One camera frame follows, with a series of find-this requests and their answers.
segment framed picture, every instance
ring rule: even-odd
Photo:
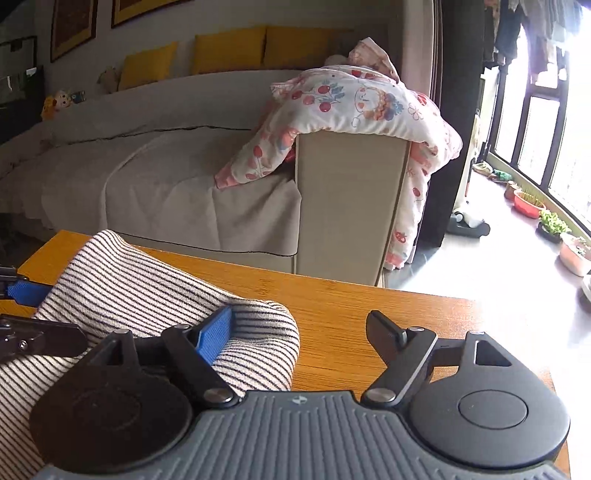
[[[189,0],[113,0],[111,28],[170,5]]]
[[[51,62],[93,39],[99,0],[55,0],[51,22]]]

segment yellow pillow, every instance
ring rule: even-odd
[[[193,75],[259,70],[266,30],[266,27],[252,27],[212,35],[196,35]]]
[[[119,90],[127,90],[167,79],[177,46],[178,42],[172,42],[162,48],[127,55],[121,73]]]
[[[322,67],[327,57],[337,53],[336,40],[342,32],[334,28],[268,27],[263,67],[265,70]]]

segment black window frame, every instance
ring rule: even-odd
[[[510,160],[503,158],[502,155],[496,152],[495,148],[499,136],[499,127],[501,126],[502,107],[503,100],[505,98],[505,86],[508,74],[507,65],[499,67],[499,79],[495,100],[495,109],[492,116],[491,129],[488,138],[488,144],[486,146],[486,151],[489,151],[490,153],[497,156],[504,162],[508,163],[512,168],[514,168],[521,175],[523,175],[528,181],[536,185],[552,201],[554,201],[565,212],[567,212],[574,219],[574,221],[581,227],[582,230],[584,230],[588,235],[591,235],[591,229],[587,225],[585,225],[584,220],[580,219],[577,215],[575,215],[567,206],[565,206],[558,198],[556,198],[550,190],[550,183],[552,182],[552,176],[554,175],[554,170],[556,169],[556,162],[558,161],[560,147],[564,135],[564,129],[566,127],[566,108],[569,97],[570,81],[568,52],[565,55],[562,55],[561,50],[557,49],[557,61],[557,70],[558,72],[560,72],[560,70],[564,68],[566,70],[566,79],[561,80],[559,76],[557,79],[558,84],[556,88],[549,88],[536,85],[535,82],[532,81],[531,66],[528,65],[527,86],[525,88],[525,96],[523,100],[523,106],[521,108],[521,118],[519,120],[519,128],[517,130],[517,138],[515,140],[513,155]],[[542,175],[541,182],[533,180],[528,174],[524,173],[519,168],[518,164],[519,157],[521,156],[521,151],[523,149],[525,131],[527,129],[527,121],[530,112],[530,103],[532,98],[542,98],[546,100],[558,101],[558,114],[556,117],[556,124],[554,126],[554,135],[552,137],[552,142],[550,144],[550,152],[548,154],[548,158],[546,159],[544,174]]]

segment striped fabric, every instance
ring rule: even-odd
[[[235,312],[232,337],[214,369],[246,390],[289,390],[300,349],[296,322],[273,301],[247,300],[156,260],[104,231],[76,255],[35,314],[73,322],[92,345],[117,327],[157,336],[179,323],[199,323],[218,307]],[[28,430],[41,395],[75,359],[20,357],[0,365],[0,479],[29,480],[43,466]]]

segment gray wall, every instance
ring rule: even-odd
[[[0,42],[35,34],[35,0],[25,0],[0,23]],[[23,44],[23,49],[10,52],[0,48],[0,78],[12,75],[32,66],[33,43]]]
[[[111,29],[112,0],[99,0],[96,38],[50,63],[53,1],[36,0],[35,26],[39,59],[46,69],[47,91],[86,90],[94,96],[96,80],[127,54],[180,41],[173,76],[189,74],[196,34],[229,28],[274,24],[353,27],[387,23],[393,0],[191,0]]]

